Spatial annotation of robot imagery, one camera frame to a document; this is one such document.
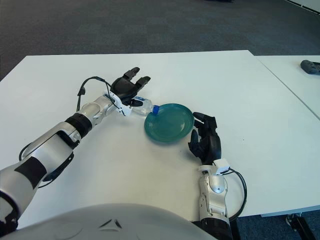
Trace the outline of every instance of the green plate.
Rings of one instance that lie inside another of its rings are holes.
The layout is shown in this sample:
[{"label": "green plate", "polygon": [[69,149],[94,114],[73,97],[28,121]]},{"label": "green plate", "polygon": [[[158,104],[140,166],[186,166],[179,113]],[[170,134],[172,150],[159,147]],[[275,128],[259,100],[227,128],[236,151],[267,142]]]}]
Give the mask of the green plate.
[{"label": "green plate", "polygon": [[185,137],[194,126],[195,118],[185,106],[161,105],[157,115],[150,112],[144,121],[146,134],[153,140],[171,143]]}]

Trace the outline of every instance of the black cable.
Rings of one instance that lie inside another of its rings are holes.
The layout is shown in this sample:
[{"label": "black cable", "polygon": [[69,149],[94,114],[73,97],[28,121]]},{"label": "black cable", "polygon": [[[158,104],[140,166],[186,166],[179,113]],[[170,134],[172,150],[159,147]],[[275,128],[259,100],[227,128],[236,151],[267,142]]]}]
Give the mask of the black cable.
[{"label": "black cable", "polygon": [[77,104],[76,104],[76,111],[78,112],[78,111],[80,110],[81,95],[84,95],[84,94],[85,94],[84,86],[85,86],[85,84],[86,84],[89,80],[91,80],[91,79],[98,80],[98,81],[100,81],[100,82],[105,83],[106,89],[107,89],[107,91],[108,91],[108,97],[109,97],[109,99],[111,100],[112,104],[113,104],[117,109],[119,109],[119,107],[117,107],[117,106],[115,105],[114,100],[110,97],[109,87],[111,87],[111,85],[110,85],[106,80],[104,80],[103,78],[101,78],[101,77],[99,77],[99,76],[92,76],[92,77],[89,77],[89,78],[87,78],[86,80],[84,80],[83,83],[81,84],[80,90],[79,90],[79,92],[78,92],[78,102],[77,102]]},{"label": "black cable", "polygon": [[22,148],[22,150],[20,151],[20,153],[19,153],[19,162],[22,161],[22,154],[27,149],[27,147],[29,147],[30,144],[31,144],[31,142],[28,145],[26,145],[24,148]]},{"label": "black cable", "polygon": [[43,187],[45,187],[45,186],[48,186],[50,183],[52,183],[54,180],[56,180],[58,176],[56,176],[55,178],[53,178],[53,179],[52,179],[50,182],[48,182],[47,184],[42,185],[42,186],[39,186],[38,189],[43,188]]},{"label": "black cable", "polygon": [[232,222],[232,221],[234,221],[234,220],[242,213],[242,211],[244,210],[245,205],[246,205],[246,202],[247,202],[247,195],[248,195],[248,193],[247,193],[247,184],[246,184],[246,181],[245,181],[244,177],[241,175],[241,173],[238,172],[238,171],[233,170],[232,168],[230,168],[230,171],[231,171],[231,172],[224,173],[223,175],[228,175],[228,174],[233,174],[233,173],[235,173],[235,174],[239,177],[239,179],[241,180],[242,187],[243,187],[243,193],[244,193],[243,202],[242,202],[242,204],[241,204],[240,209],[239,209],[234,215],[232,215],[231,217],[229,217],[229,221]]}]

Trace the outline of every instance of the robotic hand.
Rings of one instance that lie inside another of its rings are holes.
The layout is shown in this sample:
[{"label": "robotic hand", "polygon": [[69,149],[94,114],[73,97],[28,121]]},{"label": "robotic hand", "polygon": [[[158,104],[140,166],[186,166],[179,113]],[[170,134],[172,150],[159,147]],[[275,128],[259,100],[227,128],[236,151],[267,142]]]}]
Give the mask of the robotic hand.
[{"label": "robotic hand", "polygon": [[18,219],[33,199],[40,183],[53,181],[62,173],[74,157],[74,148],[94,126],[114,109],[127,116],[132,106],[142,104],[132,98],[148,83],[150,77],[142,77],[133,84],[131,80],[139,70],[135,67],[127,71],[113,82],[110,91],[108,83],[102,78],[88,78],[78,93],[79,108],[80,96],[86,92],[84,84],[89,79],[104,82],[107,92],[27,145],[21,151],[20,162],[0,171],[0,237],[16,230]]},{"label": "robotic hand", "polygon": [[232,240],[232,232],[226,208],[227,182],[222,175],[229,171],[230,165],[221,159],[221,142],[216,133],[216,118],[199,112],[193,116],[200,120],[194,121],[191,140],[188,143],[190,151],[201,159],[199,171],[203,173],[199,180],[200,221],[194,222],[198,227],[217,239]]}]

